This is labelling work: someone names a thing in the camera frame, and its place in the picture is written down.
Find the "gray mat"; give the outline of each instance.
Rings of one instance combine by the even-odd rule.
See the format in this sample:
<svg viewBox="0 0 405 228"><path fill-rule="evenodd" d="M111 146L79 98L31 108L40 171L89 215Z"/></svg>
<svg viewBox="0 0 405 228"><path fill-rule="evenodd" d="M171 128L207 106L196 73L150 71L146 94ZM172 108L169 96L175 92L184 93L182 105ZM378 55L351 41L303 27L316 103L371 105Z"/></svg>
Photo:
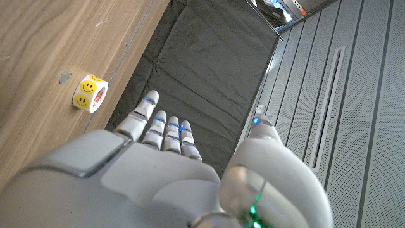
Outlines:
<svg viewBox="0 0 405 228"><path fill-rule="evenodd" d="M276 41L244 0L171 1L106 129L157 90L154 112L188 120L203 162L221 176Z"/></svg>

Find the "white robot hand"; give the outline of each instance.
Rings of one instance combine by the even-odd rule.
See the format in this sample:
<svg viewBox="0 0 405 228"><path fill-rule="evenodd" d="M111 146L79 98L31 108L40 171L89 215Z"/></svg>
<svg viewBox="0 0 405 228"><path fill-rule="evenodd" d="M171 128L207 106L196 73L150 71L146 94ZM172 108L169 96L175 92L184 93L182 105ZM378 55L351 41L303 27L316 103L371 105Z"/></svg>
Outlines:
<svg viewBox="0 0 405 228"><path fill-rule="evenodd" d="M312 171L281 142L264 116L230 159L220 184L229 215L205 215L196 227L333 227L332 211Z"/></svg>

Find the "robotic finger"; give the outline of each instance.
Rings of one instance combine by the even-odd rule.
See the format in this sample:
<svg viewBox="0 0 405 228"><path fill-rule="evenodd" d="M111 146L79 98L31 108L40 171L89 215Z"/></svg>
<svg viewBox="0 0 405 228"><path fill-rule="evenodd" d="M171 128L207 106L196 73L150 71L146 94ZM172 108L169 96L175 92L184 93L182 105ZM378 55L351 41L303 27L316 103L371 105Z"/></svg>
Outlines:
<svg viewBox="0 0 405 228"><path fill-rule="evenodd" d="M144 131L145 125L152 115L153 109L159 100L158 92L152 90L138 104L138 106L114 130L133 141L137 141Z"/></svg>
<svg viewBox="0 0 405 228"><path fill-rule="evenodd" d="M184 120L181 124L181 143L182 143L182 155L187 158L195 159L199 162L203 162L200 153L198 152L196 145L194 144L194 138L191 132L190 123Z"/></svg>
<svg viewBox="0 0 405 228"><path fill-rule="evenodd" d="M178 118L174 116L170 117L166 129L165 142L163 143L163 151L181 154L179 137Z"/></svg>
<svg viewBox="0 0 405 228"><path fill-rule="evenodd" d="M163 140L163 132L166 125L166 113L165 111L158 111L153 119L152 125L146 132L142 144L160 150Z"/></svg>
<svg viewBox="0 0 405 228"><path fill-rule="evenodd" d="M311 169L265 116L253 124L223 174L221 207L254 227L333 227L325 190Z"/></svg>

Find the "sticker roll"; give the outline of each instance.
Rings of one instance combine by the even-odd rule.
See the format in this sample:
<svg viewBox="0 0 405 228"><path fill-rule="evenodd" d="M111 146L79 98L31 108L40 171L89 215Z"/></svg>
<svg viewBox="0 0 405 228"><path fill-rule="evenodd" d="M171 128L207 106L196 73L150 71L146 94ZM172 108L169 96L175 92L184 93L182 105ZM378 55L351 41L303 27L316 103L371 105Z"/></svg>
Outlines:
<svg viewBox="0 0 405 228"><path fill-rule="evenodd" d="M77 108L94 113L106 97L108 83L94 75L84 77L76 88L72 103Z"/></svg>

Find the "vent slot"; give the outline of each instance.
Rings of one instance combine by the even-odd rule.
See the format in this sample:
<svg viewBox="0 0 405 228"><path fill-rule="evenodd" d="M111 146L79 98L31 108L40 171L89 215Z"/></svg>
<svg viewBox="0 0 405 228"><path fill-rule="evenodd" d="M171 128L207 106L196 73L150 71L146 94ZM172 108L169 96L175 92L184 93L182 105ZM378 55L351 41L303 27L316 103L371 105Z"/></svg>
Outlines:
<svg viewBox="0 0 405 228"><path fill-rule="evenodd" d="M325 137L327 134L332 105L335 99L337 82L339 81L340 69L344 56L345 46L335 49L332 66L330 68L328 84L323 98L322 109L318 122L318 127L315 134L315 143L312 148L309 167L313 172L319 172L319 167L322 159L323 148L325 146Z"/></svg>

